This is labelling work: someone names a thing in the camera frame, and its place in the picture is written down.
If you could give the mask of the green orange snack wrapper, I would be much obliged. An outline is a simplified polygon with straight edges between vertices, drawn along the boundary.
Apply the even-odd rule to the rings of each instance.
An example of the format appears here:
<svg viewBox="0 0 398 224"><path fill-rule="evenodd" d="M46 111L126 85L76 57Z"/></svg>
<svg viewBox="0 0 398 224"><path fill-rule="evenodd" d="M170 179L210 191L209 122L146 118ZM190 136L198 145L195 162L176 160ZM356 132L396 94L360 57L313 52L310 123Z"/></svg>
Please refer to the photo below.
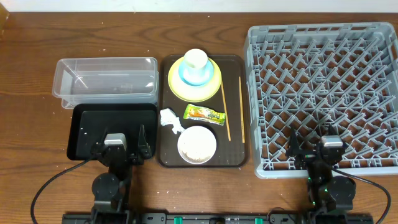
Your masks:
<svg viewBox="0 0 398 224"><path fill-rule="evenodd" d="M192 119L196 121L204 121L207 123L217 124L223 126L226 121L226 114L217 112L213 109L204 106L196 106L188 104L184 115L184 119Z"/></svg>

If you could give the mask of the white bowl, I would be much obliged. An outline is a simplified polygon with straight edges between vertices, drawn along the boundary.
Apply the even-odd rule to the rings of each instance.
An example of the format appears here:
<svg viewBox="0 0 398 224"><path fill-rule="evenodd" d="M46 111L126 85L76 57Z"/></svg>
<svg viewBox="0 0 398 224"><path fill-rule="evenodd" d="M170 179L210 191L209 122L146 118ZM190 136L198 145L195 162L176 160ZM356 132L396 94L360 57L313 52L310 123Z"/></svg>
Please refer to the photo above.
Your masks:
<svg viewBox="0 0 398 224"><path fill-rule="evenodd" d="M177 141L177 150L181 158L194 165L208 162L215 155L216 148L215 135L203 126L187 128Z"/></svg>

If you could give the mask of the white tissue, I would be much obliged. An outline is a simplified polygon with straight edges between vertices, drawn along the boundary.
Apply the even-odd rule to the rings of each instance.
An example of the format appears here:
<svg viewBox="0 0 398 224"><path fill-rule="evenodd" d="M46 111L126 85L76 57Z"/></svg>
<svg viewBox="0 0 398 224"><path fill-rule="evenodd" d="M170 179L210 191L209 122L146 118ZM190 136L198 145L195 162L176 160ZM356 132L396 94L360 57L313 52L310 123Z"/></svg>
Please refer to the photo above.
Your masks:
<svg viewBox="0 0 398 224"><path fill-rule="evenodd" d="M183 133L185 128L180 122L180 118L169 108L160 110L160 124L162 126L172 125L174 134Z"/></svg>

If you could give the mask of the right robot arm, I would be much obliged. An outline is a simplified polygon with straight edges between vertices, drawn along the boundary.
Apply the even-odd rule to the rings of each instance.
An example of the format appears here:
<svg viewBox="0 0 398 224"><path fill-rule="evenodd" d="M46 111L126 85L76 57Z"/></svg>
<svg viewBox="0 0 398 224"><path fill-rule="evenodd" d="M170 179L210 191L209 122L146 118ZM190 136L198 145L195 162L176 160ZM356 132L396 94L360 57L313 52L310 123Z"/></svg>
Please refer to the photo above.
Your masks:
<svg viewBox="0 0 398 224"><path fill-rule="evenodd" d="M332 126L313 149L300 147L296 130L291 129L286 156L295 159L295 167L307 171L308 198L313 203L313 209L297 217L296 223L348 223L346 212L353 209L356 184L332 172L347 147Z"/></svg>

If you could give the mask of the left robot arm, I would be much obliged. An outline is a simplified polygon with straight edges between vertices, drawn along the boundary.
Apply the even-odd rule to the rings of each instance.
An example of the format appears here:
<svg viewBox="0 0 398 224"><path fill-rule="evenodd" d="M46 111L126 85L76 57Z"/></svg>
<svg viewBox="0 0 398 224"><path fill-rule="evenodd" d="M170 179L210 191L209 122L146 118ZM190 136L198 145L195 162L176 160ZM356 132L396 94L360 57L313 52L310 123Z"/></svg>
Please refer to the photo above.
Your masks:
<svg viewBox="0 0 398 224"><path fill-rule="evenodd" d="M105 131L90 152L108 171L93 181L91 189L95 200L89 222L140 223L141 216L129 208L129 192L132 168L143 165L146 159L153 156L144 125L139 126L132 149L127 147L125 134Z"/></svg>

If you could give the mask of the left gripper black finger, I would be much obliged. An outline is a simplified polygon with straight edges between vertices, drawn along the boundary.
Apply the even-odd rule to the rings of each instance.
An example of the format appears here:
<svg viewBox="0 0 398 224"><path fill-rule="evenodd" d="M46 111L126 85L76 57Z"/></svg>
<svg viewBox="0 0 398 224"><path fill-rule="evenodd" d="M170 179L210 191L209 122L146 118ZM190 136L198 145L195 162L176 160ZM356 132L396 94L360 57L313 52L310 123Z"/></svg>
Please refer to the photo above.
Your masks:
<svg viewBox="0 0 398 224"><path fill-rule="evenodd" d="M108 129L104 130L102 136L93 144L93 152L102 152L104 150L104 141L108 135Z"/></svg>
<svg viewBox="0 0 398 224"><path fill-rule="evenodd" d="M144 159L150 159L152 157L152 149L147 141L146 131L143 124L140 125L137 147Z"/></svg>

